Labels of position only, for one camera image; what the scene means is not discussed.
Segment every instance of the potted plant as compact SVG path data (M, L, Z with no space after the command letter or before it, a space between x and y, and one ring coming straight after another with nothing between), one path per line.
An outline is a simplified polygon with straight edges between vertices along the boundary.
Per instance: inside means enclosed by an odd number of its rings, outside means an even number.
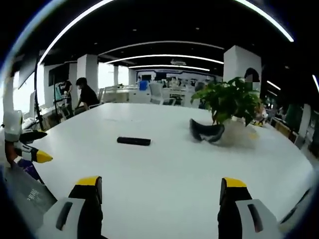
M251 84L236 77L228 82L208 84L192 96L191 102L200 99L211 111L213 124L224 124L235 116L247 126L256 117L259 107L259 97L251 89Z

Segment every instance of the white column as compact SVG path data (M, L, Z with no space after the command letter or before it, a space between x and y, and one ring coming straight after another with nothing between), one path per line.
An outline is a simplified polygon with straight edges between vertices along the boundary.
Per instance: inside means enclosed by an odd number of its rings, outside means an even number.
M136 83L136 71L129 69L129 85L135 85Z
M69 81L71 82L73 89L71 91L71 97L72 97L72 108L75 108L78 104L79 97L77 94L77 86L76 86L76 80L77 80L77 63L70 63L69 65Z
M117 86L119 84L119 67L114 66L114 85Z
M88 85L95 91L98 91L98 56L84 55L77 62L77 76L85 77Z
M3 113L13 111L13 77L6 78L3 91Z
M248 68L253 68L259 74L259 82L253 88L260 91L262 65L260 56L239 46L233 46L224 53L224 81L235 77L244 77Z

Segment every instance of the black ceiling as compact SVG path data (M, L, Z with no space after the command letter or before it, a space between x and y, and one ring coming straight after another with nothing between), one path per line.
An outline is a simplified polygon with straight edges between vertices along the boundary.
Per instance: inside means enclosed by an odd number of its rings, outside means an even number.
M8 25L2 45L12 42L17 33L42 5L41 0L22 1L18 16ZM79 13L98 0L67 1L33 33L21 54L31 48L46 49L52 39ZM134 46L106 53L123 58L148 54L182 54L223 61L223 54L233 45L242 46L262 57L263 88L270 80L282 88L281 98L297 102L313 102L319 98L312 74L319 76L319 48L314 31L315 7L307 0L251 0L274 16L293 36L289 42L276 28L257 13L234 0L115 0L96 10L54 46L54 54L46 64L76 60L83 54L101 54L114 48L150 41L192 41L224 49L193 44L157 43ZM136 65L169 64L171 58L131 60ZM216 63L185 59L187 65L211 69L222 75L223 66Z

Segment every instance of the computer monitor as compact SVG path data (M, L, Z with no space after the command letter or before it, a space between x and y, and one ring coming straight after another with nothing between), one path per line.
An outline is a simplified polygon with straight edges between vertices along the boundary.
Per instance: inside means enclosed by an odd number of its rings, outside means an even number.
M58 102L63 99L60 84L55 84L55 100Z
M148 81L150 82L152 80L151 75L142 75L142 81Z
M155 81L161 81L162 79L166 79L166 72L156 72Z

